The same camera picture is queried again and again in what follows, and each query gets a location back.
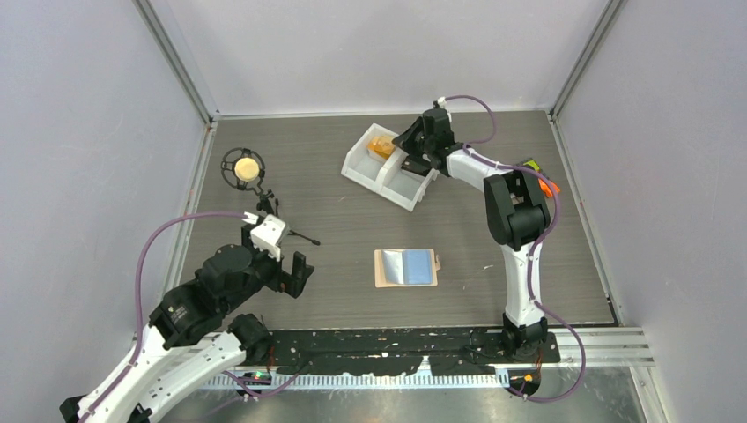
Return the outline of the beige card holder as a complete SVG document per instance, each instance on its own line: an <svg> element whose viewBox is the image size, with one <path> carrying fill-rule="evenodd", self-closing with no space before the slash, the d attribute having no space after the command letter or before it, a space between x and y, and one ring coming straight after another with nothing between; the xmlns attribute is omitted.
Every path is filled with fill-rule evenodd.
<svg viewBox="0 0 747 423"><path fill-rule="evenodd" d="M373 256L376 288L438 285L440 258L434 249L376 249Z"/></svg>

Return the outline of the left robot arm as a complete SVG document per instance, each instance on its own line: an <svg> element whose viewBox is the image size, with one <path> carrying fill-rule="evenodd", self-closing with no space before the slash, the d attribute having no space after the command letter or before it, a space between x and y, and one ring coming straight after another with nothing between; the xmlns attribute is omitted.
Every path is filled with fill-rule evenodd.
<svg viewBox="0 0 747 423"><path fill-rule="evenodd" d="M158 422L214 375L244 362L268 361L272 336L253 314L237 315L209 346L191 348L267 287L297 298L314 272L300 252L291 271L266 251L228 244L195 276L167 292L150 313L133 363L124 360L93 392L63 401L67 422Z"/></svg>

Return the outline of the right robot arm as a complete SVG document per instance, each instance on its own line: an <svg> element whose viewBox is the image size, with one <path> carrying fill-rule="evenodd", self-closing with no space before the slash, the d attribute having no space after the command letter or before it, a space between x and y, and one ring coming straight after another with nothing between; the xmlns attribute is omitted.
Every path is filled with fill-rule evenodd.
<svg viewBox="0 0 747 423"><path fill-rule="evenodd" d="M501 248L507 281L500 348L510 360L527 360L548 337L539 259L551 213L539 173L491 160L457 142L449 112L438 106L426 110L393 144L417 170L437 170L483 194L488 230Z"/></svg>

